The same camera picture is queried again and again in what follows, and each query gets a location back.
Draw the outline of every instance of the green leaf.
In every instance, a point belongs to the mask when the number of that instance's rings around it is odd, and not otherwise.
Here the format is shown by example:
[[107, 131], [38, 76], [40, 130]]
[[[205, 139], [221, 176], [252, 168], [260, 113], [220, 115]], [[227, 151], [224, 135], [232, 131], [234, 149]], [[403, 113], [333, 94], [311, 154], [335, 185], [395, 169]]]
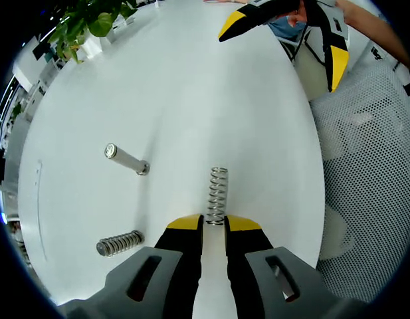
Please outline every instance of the green leaf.
[[90, 29], [90, 32], [93, 35], [102, 38], [109, 33], [110, 29], [112, 28], [112, 25], [112, 15], [107, 12], [103, 12], [98, 15], [97, 20], [89, 24], [88, 28]]
[[76, 61], [76, 63], [82, 63], [83, 61], [82, 60], [79, 60], [78, 59], [78, 54], [76, 53], [76, 51], [75, 50], [73, 50], [73, 49], [71, 49], [70, 50], [70, 53], [72, 54], [72, 58]]
[[76, 37], [76, 42], [78, 45], [83, 45], [85, 43], [86, 37], [85, 37], [85, 30], [83, 30], [77, 37]]
[[136, 0], [125, 0], [125, 3], [129, 3], [133, 8], [137, 7], [137, 1]]
[[57, 55], [61, 59], [66, 60], [66, 57], [64, 56], [64, 53], [63, 53], [63, 45], [64, 45], [64, 41], [60, 40], [57, 44], [56, 51], [57, 51]]
[[48, 43], [53, 43], [59, 40], [61, 37], [65, 36], [67, 32], [67, 25], [58, 24], [56, 31], [52, 34], [51, 38], [48, 40]]
[[67, 39], [69, 42], [76, 40], [77, 36], [84, 30], [85, 20], [80, 19], [67, 31]]
[[63, 49], [63, 53], [64, 53], [64, 58], [66, 60], [70, 60], [70, 58], [72, 57], [72, 50], [69, 47], [65, 47]]
[[125, 3], [123, 3], [120, 7], [120, 14], [125, 18], [125, 20], [131, 17], [136, 11], [137, 9], [131, 9]]

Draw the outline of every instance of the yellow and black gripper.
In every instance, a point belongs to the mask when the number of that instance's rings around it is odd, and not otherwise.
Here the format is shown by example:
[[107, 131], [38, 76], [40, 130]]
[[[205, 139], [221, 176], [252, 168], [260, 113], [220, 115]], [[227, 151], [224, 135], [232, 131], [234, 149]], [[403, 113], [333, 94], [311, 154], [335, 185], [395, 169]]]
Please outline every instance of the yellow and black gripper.
[[[203, 220], [191, 215], [170, 223], [155, 247], [143, 247], [109, 272], [102, 290], [65, 304], [67, 317], [190, 319], [201, 278]], [[258, 223], [226, 215], [224, 227], [239, 319], [352, 319], [365, 306], [334, 296], [310, 265], [284, 247], [273, 248]]]
[[[277, 16], [298, 10], [299, 4], [300, 0], [250, 0], [229, 16], [219, 33], [219, 41], [237, 37]], [[336, 0], [304, 0], [308, 25], [322, 30], [329, 92], [338, 87], [350, 57], [346, 46], [348, 28], [342, 10], [335, 4]]]

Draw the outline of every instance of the metal rod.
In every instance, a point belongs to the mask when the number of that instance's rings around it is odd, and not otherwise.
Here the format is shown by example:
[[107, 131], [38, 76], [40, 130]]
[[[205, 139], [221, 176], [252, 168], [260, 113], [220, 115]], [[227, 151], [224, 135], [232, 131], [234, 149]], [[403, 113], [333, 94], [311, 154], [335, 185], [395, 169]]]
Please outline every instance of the metal rod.
[[104, 155], [109, 160], [111, 159], [122, 166], [133, 169], [138, 175], [144, 176], [150, 171], [150, 165], [147, 161], [136, 159], [113, 143], [107, 144]]

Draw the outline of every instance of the potted plant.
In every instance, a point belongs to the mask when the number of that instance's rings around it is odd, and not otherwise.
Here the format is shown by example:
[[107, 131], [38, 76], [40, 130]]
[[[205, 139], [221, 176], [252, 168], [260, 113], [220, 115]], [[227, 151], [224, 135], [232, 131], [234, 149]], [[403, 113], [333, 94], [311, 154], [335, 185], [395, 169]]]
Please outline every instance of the potted plant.
[[63, 60], [73, 58], [81, 63], [76, 52], [89, 33], [95, 37], [105, 37], [112, 30], [118, 15], [127, 19], [137, 11], [136, 6], [136, 0], [78, 0], [66, 7], [48, 42], [57, 41], [57, 55]]

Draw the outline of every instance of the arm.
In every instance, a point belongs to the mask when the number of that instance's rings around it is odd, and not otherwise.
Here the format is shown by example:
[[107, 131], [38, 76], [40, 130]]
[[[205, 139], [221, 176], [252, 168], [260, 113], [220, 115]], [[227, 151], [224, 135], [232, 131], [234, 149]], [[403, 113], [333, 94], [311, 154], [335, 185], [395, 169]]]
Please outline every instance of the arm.
[[[381, 48], [399, 62], [410, 68], [410, 57], [403, 43], [388, 23], [348, 0], [337, 0], [336, 5], [344, 12], [344, 19], [347, 25], [380, 45]], [[290, 13], [289, 15], [290, 25], [295, 25], [298, 21], [306, 22], [303, 0], [300, 2], [298, 12]]]

